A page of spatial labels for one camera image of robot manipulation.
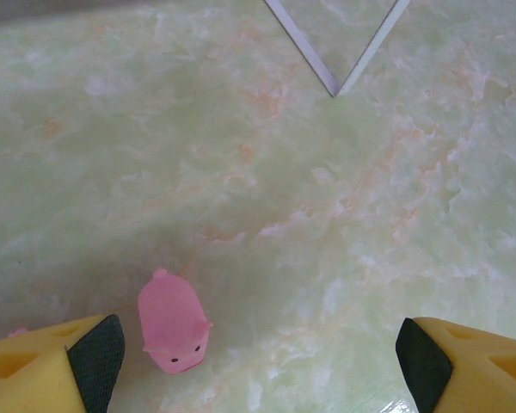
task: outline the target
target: floor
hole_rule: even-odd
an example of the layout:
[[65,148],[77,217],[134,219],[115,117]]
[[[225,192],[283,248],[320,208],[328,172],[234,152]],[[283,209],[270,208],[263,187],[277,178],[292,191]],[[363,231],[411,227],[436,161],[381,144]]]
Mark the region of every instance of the floor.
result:
[[[158,266],[215,324],[176,376]],[[516,0],[414,0],[337,99],[257,0],[0,22],[0,337],[109,311],[113,413],[416,412],[405,317],[516,338]]]

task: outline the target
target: small pink object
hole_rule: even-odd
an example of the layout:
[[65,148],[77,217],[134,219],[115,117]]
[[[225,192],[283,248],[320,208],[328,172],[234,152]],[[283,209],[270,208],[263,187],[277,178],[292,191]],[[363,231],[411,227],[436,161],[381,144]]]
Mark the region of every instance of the small pink object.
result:
[[17,330],[10,331],[8,334],[8,338],[20,336],[21,334],[28,333],[28,330],[25,327],[20,327]]
[[186,372],[205,359],[212,323],[183,278],[160,268],[139,293],[144,351],[166,373]]

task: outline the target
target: pink pig toy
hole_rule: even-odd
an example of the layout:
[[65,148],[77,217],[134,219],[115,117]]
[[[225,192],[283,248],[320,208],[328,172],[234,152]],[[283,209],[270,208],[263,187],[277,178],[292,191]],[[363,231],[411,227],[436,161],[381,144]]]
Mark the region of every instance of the pink pig toy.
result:
[[186,372],[205,358],[212,323],[183,278],[160,268],[139,293],[144,351],[166,373]]

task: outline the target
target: black rubber pad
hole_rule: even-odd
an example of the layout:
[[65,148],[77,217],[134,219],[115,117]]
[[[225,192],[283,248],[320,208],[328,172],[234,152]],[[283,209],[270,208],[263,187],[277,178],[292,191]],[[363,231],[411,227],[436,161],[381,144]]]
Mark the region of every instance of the black rubber pad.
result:
[[419,412],[433,413],[453,373],[451,360],[411,318],[403,321],[396,353]]
[[104,318],[71,349],[71,364],[88,413],[106,413],[124,359],[124,334],[117,316]]

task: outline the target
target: sponge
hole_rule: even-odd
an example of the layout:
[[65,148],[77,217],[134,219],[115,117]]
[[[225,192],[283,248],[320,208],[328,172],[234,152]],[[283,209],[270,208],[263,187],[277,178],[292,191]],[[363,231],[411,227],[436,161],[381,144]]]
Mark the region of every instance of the sponge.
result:
[[406,318],[396,353],[420,413],[516,413],[516,340]]
[[115,315],[0,340],[0,413],[105,413],[124,350]]

